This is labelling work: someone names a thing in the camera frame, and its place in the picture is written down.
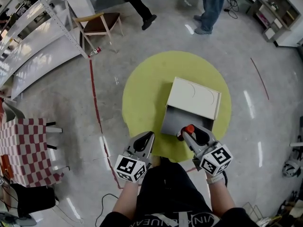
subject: checkered tablecloth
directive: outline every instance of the checkered tablecloth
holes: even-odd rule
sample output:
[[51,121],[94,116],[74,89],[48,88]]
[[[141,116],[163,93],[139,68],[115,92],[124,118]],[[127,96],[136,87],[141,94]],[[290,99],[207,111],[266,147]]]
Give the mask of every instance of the checkered tablecloth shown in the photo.
[[14,119],[0,125],[0,155],[8,155],[15,183],[25,187],[61,181],[61,169],[52,170],[46,144],[45,119]]

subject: wooden chair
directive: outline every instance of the wooden chair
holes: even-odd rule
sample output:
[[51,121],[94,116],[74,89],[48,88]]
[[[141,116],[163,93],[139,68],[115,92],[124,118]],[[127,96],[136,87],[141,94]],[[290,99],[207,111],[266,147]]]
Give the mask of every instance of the wooden chair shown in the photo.
[[[113,46],[115,52],[117,53],[117,50],[113,45],[113,38],[110,31],[113,29],[113,27],[118,21],[120,25],[121,34],[122,36],[124,36],[120,20],[120,13],[102,12],[88,17],[75,17],[73,18],[73,20],[75,21],[76,25],[79,27],[80,31],[82,32],[82,34],[93,49],[95,49],[95,47],[91,44],[91,42],[87,38],[87,35],[108,35],[110,44]],[[84,29],[80,24],[81,22],[87,22]]]

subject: black shoe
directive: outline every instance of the black shoe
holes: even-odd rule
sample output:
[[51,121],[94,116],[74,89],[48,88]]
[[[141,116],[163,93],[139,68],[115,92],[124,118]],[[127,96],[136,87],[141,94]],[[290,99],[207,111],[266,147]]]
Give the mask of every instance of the black shoe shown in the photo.
[[148,20],[143,21],[142,30],[147,29],[151,26],[152,22],[157,18],[157,15],[152,15]]

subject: tiled floor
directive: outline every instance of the tiled floor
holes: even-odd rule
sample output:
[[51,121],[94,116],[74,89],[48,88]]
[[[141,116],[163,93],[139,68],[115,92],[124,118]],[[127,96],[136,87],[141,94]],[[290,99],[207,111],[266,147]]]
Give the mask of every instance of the tiled floor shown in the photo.
[[[111,50],[108,38],[92,38],[103,49],[92,59],[103,134],[96,117],[89,61],[82,57],[36,82],[18,104],[26,116],[57,121],[63,128],[62,135],[51,137],[50,143],[58,145],[58,150],[50,153],[53,165],[71,168],[55,189],[61,200],[60,209],[72,220],[55,207],[36,214],[36,218],[43,218],[39,224],[91,227],[101,212],[102,196],[119,195],[121,190],[109,161],[115,163],[129,138],[121,115],[126,80],[143,60],[169,50],[201,56],[225,78],[232,97],[232,118],[222,142],[234,155],[227,170],[228,188],[237,206],[249,201],[253,206],[257,204],[264,216],[275,213],[301,181],[301,178],[283,178],[281,172],[290,152],[289,142],[296,139],[303,113],[303,64],[296,50],[266,43],[260,25],[245,14],[233,19],[223,12],[211,36],[192,34],[188,26],[196,27],[192,17],[201,13],[201,0],[144,0],[144,3],[158,15],[146,31],[141,30],[141,18],[129,3],[108,9],[122,14],[125,37],[118,27],[113,30],[119,53]],[[269,100],[251,58],[264,80]],[[193,167],[190,161],[182,165],[186,170]],[[204,174],[192,171],[189,175],[207,198]],[[110,196],[105,198],[104,216],[115,201]]]

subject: yellow-green round rug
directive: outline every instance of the yellow-green round rug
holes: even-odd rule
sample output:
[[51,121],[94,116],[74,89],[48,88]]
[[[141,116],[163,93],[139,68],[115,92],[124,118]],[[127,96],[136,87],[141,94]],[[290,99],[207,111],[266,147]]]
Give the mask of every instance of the yellow-green round rug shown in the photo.
[[156,139],[152,154],[181,162],[192,158],[193,153],[176,136],[160,133],[166,102],[175,77],[222,93],[219,114],[212,130],[220,140],[228,128],[232,113],[228,87],[213,65],[188,52],[162,52],[143,61],[127,80],[123,92],[122,115],[130,137],[153,131]]

